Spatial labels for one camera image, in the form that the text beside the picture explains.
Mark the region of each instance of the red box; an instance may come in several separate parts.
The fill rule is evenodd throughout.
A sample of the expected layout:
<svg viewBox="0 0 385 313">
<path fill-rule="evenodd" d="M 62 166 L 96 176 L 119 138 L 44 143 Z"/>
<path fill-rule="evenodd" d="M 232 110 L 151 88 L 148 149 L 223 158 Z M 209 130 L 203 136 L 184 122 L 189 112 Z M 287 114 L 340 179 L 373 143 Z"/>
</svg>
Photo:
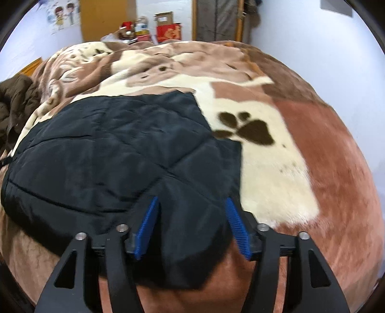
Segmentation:
<svg viewBox="0 0 385 313">
<path fill-rule="evenodd" d="M 163 42 L 168 39 L 182 40 L 181 23 L 157 26 L 156 37 L 158 42 Z"/>
</svg>

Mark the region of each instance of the cardboard box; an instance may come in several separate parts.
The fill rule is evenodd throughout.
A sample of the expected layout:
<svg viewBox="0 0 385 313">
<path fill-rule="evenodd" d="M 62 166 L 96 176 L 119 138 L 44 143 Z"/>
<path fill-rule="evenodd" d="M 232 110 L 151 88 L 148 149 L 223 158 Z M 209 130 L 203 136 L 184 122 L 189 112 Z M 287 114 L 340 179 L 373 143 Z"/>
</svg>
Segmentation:
<svg viewBox="0 0 385 313">
<path fill-rule="evenodd" d="M 155 20 L 157 26 L 170 25 L 174 23 L 174 17 L 172 12 L 164 12 L 155 14 Z"/>
<path fill-rule="evenodd" d="M 163 42 L 167 39 L 182 40 L 181 27 L 181 23 L 157 26 L 156 37 L 158 39 L 158 42 Z"/>
</svg>

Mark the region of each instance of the brown and white blanket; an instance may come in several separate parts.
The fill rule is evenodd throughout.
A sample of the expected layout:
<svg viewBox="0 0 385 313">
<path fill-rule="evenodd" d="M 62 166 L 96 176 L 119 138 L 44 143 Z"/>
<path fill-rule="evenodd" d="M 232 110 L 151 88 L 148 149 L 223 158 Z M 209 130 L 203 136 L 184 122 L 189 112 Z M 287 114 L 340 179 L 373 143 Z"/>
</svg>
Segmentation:
<svg viewBox="0 0 385 313">
<path fill-rule="evenodd" d="M 16 148 L 36 123 L 85 97 L 194 93 L 213 135 L 243 145 L 243 208 L 278 232 L 309 232 L 352 312 L 369 296 L 384 244 L 372 175 L 338 115 L 284 64 L 235 42 L 88 42 L 54 54 L 33 79 L 42 103 Z M 25 234 L 3 208 L 0 253 L 25 293 L 37 302 L 59 257 Z M 139 286 L 138 291 L 146 313 L 236 313 L 254 266 L 232 243 L 202 290 Z M 284 300 L 285 275 L 282 261 L 276 312 Z M 104 311 L 109 312 L 102 278 L 100 290 Z"/>
</svg>

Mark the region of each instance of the brown jacket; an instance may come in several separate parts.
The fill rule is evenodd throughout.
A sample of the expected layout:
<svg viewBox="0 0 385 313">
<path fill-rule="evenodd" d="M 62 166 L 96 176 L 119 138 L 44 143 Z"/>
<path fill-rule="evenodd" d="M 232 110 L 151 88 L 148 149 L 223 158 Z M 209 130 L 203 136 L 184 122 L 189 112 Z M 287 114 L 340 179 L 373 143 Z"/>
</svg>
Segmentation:
<svg viewBox="0 0 385 313">
<path fill-rule="evenodd" d="M 0 82 L 0 154 L 15 146 L 33 111 L 40 105 L 40 93 L 32 80 L 16 74 Z"/>
</svg>

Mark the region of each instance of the wooden furniture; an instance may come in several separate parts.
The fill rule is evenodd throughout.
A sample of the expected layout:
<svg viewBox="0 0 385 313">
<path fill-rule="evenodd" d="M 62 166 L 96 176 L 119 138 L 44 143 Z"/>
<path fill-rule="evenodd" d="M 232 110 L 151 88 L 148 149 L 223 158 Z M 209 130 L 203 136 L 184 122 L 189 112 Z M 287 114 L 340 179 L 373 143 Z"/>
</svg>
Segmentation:
<svg viewBox="0 0 385 313">
<path fill-rule="evenodd" d="M 83 39 L 99 41 L 116 32 L 122 22 L 136 20 L 135 0 L 80 0 Z"/>
<path fill-rule="evenodd" d="M 32 63 L 28 64 L 25 68 L 23 68 L 19 74 L 24 74 L 27 76 L 32 76 L 34 73 L 35 69 L 42 64 L 43 60 L 42 58 L 38 58 L 37 60 L 34 60 Z"/>
</svg>

